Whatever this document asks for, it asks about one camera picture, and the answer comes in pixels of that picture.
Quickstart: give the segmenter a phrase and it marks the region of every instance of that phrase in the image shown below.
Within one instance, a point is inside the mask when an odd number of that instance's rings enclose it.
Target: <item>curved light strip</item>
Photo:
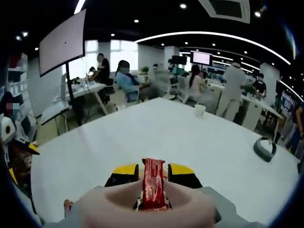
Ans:
[[[256,45],[260,48],[265,49],[266,51],[271,52],[272,54],[278,56],[281,60],[283,60],[284,62],[286,62],[288,65],[290,65],[290,62],[285,59],[283,56],[281,56],[280,54],[276,53],[275,51],[265,47],[264,45],[261,45],[259,43],[256,43],[250,39],[245,39],[242,37],[237,37],[237,36],[233,36],[233,35],[229,35],[229,34],[225,34],[225,33],[218,33],[218,32],[172,32],[172,33],[164,33],[164,34],[160,34],[160,35],[156,35],[156,36],[152,36],[152,37],[147,37],[147,38],[143,38],[143,39],[139,39],[136,40],[135,43],[140,43],[146,40],[150,40],[150,39],[156,39],[156,38],[160,38],[160,37],[168,37],[168,36],[175,36],[175,35],[186,35],[186,34],[201,34],[201,35],[214,35],[214,36],[221,36],[221,37],[228,37],[228,38],[233,38],[233,39],[238,39],[238,40],[242,40],[244,42]]]
[[[248,64],[248,63],[241,62],[241,64],[244,64],[244,65],[247,65],[249,67],[252,67],[252,68],[254,68],[254,69],[258,70],[258,71],[260,70],[260,68],[257,68],[257,67],[255,67],[253,65]]]
[[[283,85],[285,85],[288,89],[291,90],[291,92],[293,92],[297,97],[300,98],[300,100],[303,102],[303,99],[299,96],[299,94],[297,94],[292,88],[290,88],[288,85],[286,85],[283,81],[280,81],[280,83],[282,83]]]

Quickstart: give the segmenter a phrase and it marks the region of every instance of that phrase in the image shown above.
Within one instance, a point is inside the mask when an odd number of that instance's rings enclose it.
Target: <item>white shirt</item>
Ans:
[[[246,84],[246,75],[241,68],[229,66],[224,75],[226,80],[223,93],[231,99],[239,99],[242,96],[241,86]]]
[[[188,75],[186,77],[186,83],[187,83],[187,87],[189,88],[189,93],[191,94],[191,96],[200,96],[200,85],[204,84],[204,80],[200,76],[195,75],[192,86],[189,87],[190,79],[191,79],[191,75]]]

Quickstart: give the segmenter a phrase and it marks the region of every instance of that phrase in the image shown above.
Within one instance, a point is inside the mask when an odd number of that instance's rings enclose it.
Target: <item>woman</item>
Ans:
[[[141,84],[129,72],[130,72],[130,64],[125,60],[121,60],[118,63],[118,68],[115,74],[116,82],[126,93],[128,102],[136,101],[138,96],[139,96],[139,100],[144,100],[146,98],[151,100],[159,97],[159,91],[152,83]]]
[[[199,76],[199,74],[199,66],[193,65],[191,68],[191,75],[186,77],[190,92],[189,99],[204,105],[207,112],[215,113],[217,105],[216,100],[210,92],[206,91],[208,87],[207,83]]]

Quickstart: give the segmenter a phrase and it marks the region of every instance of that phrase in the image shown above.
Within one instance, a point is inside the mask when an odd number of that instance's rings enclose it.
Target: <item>red snack package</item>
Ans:
[[[143,178],[143,210],[164,210],[169,206],[163,194],[162,164],[164,161],[147,158]]]

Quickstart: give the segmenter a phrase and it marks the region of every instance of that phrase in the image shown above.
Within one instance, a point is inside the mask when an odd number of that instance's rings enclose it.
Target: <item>air vent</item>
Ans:
[[[249,0],[199,0],[212,18],[250,23]]]

